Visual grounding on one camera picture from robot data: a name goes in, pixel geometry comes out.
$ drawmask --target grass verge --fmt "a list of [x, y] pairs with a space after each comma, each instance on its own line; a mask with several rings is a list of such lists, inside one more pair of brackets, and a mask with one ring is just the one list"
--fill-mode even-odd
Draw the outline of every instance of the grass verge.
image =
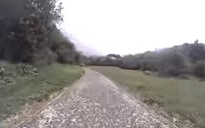
[[91, 67], [134, 91], [147, 104], [159, 104], [171, 116], [180, 115], [205, 128], [205, 81], [160, 78], [116, 67]]
[[17, 76], [16, 83], [0, 87], [0, 121], [21, 111], [27, 103], [47, 100], [83, 74], [81, 67], [61, 64], [40, 68], [36, 76], [29, 78], [19, 76], [15, 65], [9, 64], [6, 69]]

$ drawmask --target rock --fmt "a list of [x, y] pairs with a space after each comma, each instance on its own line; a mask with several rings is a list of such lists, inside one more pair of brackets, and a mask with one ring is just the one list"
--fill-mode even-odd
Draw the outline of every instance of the rock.
[[150, 71], [143, 71], [143, 74], [144, 74], [144, 75], [147, 75], [147, 76], [150, 76], [150, 75], [151, 75], [151, 72], [150, 72]]

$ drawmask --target grass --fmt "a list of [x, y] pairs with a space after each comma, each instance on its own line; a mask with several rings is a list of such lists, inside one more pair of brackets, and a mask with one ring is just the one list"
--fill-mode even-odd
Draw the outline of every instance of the grass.
[[0, 88], [0, 120], [19, 112], [26, 103], [47, 100], [55, 91], [72, 84], [83, 74], [82, 68], [72, 65], [53, 64], [40, 68], [35, 77], [16, 77], [15, 84]]
[[116, 67], [91, 68], [149, 99], [146, 103], [156, 102], [170, 115], [179, 114], [196, 127], [205, 128], [205, 81], [147, 76]]

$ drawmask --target forest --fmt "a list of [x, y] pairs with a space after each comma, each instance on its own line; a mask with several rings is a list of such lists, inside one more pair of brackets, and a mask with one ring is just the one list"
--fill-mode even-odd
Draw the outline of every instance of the forest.
[[157, 51], [121, 57], [117, 54], [88, 58], [89, 65], [117, 66], [123, 69], [157, 72], [159, 76], [205, 79], [205, 44], [196, 40]]

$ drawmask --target overcast sky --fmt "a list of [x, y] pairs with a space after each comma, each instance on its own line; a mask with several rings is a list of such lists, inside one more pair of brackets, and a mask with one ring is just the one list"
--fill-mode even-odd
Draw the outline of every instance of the overcast sky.
[[199, 39], [205, 0], [63, 0], [63, 30], [102, 54], [134, 54]]

